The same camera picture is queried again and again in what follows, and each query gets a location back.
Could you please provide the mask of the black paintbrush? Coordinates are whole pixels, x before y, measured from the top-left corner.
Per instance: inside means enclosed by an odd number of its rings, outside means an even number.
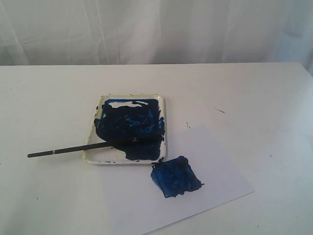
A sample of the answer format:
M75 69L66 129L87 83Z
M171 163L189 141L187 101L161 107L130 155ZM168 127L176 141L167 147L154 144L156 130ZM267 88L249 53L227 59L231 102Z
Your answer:
M27 157L35 158L35 157L42 157L42 156L49 156L49 155L63 154L63 153L70 153L70 152L78 152L78 151L98 149L98 148L111 147L111 146L127 146L127 145L131 145L137 142L157 141L158 139L159 139L158 135L150 135L146 137L138 137L138 138L130 138L130 139L115 139L115 140L107 141L107 142L100 142L100 143L86 144L86 145L75 146L75 147L49 150L49 151L44 151L44 152L30 153L27 155Z

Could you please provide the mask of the white paint tray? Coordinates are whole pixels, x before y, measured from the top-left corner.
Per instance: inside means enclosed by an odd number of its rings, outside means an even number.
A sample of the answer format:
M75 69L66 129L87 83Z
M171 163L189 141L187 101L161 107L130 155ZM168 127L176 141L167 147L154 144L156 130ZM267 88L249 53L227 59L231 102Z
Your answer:
M100 98L87 144L156 135L153 141L85 150L83 159L95 165L153 164L163 160L166 148L165 100L158 94L104 95Z

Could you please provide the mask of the white paper sheet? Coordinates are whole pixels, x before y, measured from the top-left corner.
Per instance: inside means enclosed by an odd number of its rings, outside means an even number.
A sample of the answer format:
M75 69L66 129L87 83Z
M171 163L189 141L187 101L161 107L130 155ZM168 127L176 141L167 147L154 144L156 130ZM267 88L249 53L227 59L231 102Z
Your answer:
M165 198L146 164L99 168L111 235L143 235L254 192L205 126L169 135L168 158L185 156L202 187Z

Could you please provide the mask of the white backdrop curtain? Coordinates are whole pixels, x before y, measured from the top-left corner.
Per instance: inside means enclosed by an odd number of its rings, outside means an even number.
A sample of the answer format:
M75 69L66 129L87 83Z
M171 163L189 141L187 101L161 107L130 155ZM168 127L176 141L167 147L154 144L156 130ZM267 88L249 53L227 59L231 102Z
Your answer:
M298 61L310 0L3 0L2 65Z

